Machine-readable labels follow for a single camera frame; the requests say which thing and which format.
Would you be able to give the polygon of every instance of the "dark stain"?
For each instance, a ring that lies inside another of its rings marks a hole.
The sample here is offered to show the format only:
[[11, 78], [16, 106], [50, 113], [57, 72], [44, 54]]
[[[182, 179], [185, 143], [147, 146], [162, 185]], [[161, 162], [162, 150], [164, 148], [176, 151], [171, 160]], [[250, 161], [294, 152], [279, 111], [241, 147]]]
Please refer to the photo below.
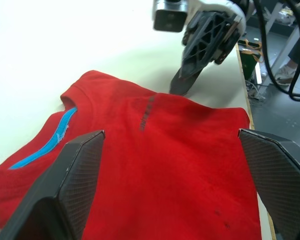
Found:
[[214, 214], [219, 216], [219, 217], [221, 216], [221, 213], [218, 210], [214, 210]]
[[224, 222], [223, 224], [224, 224], [224, 226], [225, 226], [227, 229], [230, 228], [230, 225], [229, 225], [227, 222]]

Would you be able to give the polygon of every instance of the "shoe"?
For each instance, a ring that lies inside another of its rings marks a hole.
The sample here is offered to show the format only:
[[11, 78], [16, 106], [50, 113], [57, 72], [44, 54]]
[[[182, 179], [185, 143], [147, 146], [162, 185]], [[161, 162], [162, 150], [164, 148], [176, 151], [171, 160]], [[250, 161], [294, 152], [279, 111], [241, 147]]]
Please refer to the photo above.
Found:
[[283, 85], [283, 86], [290, 85], [294, 78], [295, 73], [296, 73], [295, 69], [287, 65], [284, 65], [275, 74], [275, 80], [279, 85]]

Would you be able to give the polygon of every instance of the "robotic arm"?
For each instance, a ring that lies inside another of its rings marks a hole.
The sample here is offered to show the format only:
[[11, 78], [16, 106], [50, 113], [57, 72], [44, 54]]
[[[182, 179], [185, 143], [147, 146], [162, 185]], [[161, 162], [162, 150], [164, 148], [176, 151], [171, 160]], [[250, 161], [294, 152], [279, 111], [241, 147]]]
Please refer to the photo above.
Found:
[[221, 64], [246, 30], [252, 0], [155, 0], [154, 29], [181, 32], [186, 26], [181, 68], [170, 93], [185, 95], [208, 63]]

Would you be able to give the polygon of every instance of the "t-shirt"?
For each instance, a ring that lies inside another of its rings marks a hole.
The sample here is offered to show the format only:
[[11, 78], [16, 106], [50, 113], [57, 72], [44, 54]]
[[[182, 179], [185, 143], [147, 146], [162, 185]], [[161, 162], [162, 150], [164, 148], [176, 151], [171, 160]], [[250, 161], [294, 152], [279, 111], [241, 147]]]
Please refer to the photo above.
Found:
[[[237, 137], [249, 127], [242, 108], [205, 107], [98, 71], [61, 100], [65, 110], [0, 165], [0, 228], [65, 143], [105, 130], [82, 239], [261, 239], [257, 192]], [[36, 155], [65, 116], [53, 149]]]

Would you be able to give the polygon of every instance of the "white table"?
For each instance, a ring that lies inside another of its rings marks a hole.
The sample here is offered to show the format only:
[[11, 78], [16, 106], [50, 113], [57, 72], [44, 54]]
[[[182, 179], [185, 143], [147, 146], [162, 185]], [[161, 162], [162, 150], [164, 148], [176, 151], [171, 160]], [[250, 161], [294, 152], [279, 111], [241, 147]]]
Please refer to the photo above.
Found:
[[[154, 31], [152, 0], [0, 0], [0, 163], [63, 109], [60, 95], [98, 70], [167, 93], [180, 67], [182, 33]], [[189, 93], [213, 108], [249, 102], [238, 53], [210, 64]], [[271, 239], [259, 205], [262, 238]]]

